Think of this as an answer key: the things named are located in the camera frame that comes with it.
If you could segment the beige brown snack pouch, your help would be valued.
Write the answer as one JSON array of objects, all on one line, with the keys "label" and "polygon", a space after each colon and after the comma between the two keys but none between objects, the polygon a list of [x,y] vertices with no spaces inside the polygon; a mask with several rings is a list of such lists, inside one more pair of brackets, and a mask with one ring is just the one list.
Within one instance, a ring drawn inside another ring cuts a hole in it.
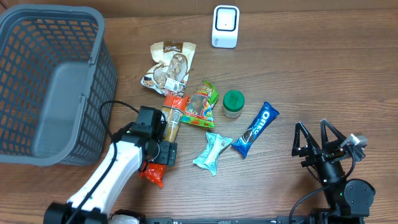
[{"label": "beige brown snack pouch", "polygon": [[155,65],[143,76],[141,84],[164,96],[183,97],[195,50],[196,45],[190,42],[152,44],[150,52]]}]

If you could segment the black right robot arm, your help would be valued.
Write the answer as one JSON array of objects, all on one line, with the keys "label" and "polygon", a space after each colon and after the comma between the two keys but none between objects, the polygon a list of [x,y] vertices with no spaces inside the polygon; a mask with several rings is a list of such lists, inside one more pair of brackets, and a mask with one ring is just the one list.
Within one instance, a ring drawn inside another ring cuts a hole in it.
[{"label": "black right robot arm", "polygon": [[[365,158],[364,148],[368,139],[362,134],[348,137],[339,132],[329,121],[320,121],[322,144],[318,145],[303,123],[295,125],[292,156],[303,157],[302,167],[321,184],[301,198],[292,207],[289,223],[364,223],[370,214],[376,194],[375,188],[363,179],[350,179],[355,165]],[[313,209],[302,221],[294,219],[296,208],[308,198],[323,192],[327,208]]]}]

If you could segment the green lid small jar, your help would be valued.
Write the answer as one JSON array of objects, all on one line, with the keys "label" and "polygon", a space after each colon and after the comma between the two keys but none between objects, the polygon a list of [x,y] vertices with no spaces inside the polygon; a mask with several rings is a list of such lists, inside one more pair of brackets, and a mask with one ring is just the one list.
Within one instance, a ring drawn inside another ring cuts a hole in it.
[{"label": "green lid small jar", "polygon": [[223,98],[223,113],[228,118],[237,118],[244,107],[244,95],[238,90],[228,91]]}]

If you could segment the light blue snack packet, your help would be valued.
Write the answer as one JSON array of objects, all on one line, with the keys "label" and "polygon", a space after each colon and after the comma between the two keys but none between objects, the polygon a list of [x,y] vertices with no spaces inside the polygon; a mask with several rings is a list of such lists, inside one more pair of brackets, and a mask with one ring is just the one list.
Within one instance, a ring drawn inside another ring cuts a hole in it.
[{"label": "light blue snack packet", "polygon": [[193,164],[209,170],[212,176],[215,176],[217,174],[218,158],[233,140],[210,132],[206,133],[206,139],[208,142],[205,150],[193,160]]}]

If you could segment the blue Oreo cookie pack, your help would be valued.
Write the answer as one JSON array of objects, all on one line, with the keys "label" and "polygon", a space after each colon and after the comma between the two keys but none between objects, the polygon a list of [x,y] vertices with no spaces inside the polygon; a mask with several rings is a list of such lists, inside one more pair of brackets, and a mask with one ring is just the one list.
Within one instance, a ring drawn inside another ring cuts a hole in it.
[{"label": "blue Oreo cookie pack", "polygon": [[269,102],[264,102],[261,110],[247,130],[234,142],[232,147],[245,159],[253,142],[262,134],[268,125],[276,119],[279,112]]}]

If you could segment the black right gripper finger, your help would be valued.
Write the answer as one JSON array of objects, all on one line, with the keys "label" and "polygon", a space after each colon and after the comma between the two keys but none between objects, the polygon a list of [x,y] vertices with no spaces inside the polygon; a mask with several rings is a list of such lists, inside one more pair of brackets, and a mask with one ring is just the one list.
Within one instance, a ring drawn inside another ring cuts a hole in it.
[{"label": "black right gripper finger", "polygon": [[292,156],[314,156],[319,145],[302,122],[295,125],[295,136],[292,146]]},{"label": "black right gripper finger", "polygon": [[[346,139],[346,136],[339,132],[327,119],[320,121],[320,129],[322,146],[340,146],[340,144]],[[336,137],[334,141],[329,141],[326,133],[327,129]]]}]

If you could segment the orange cracker pack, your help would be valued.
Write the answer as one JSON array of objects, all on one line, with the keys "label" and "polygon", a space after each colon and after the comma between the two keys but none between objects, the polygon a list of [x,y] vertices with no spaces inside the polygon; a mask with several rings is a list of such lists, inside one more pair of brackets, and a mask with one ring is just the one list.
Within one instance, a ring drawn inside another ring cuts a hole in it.
[{"label": "orange cracker pack", "polygon": [[[161,109],[167,121],[163,141],[175,142],[187,102],[187,96],[166,96]],[[152,183],[157,184],[160,188],[162,188],[162,178],[167,166],[151,162],[145,162],[144,165],[146,166],[146,170],[139,174],[139,178],[141,179],[145,177]]]}]

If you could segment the green colourful candy bag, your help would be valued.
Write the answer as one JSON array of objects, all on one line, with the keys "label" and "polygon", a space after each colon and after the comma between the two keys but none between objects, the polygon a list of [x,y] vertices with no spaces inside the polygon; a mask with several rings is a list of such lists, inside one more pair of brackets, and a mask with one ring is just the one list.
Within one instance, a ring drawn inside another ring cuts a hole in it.
[{"label": "green colourful candy bag", "polygon": [[194,94],[189,96],[181,122],[214,128],[213,108],[218,98],[216,87],[208,80],[204,80]]}]

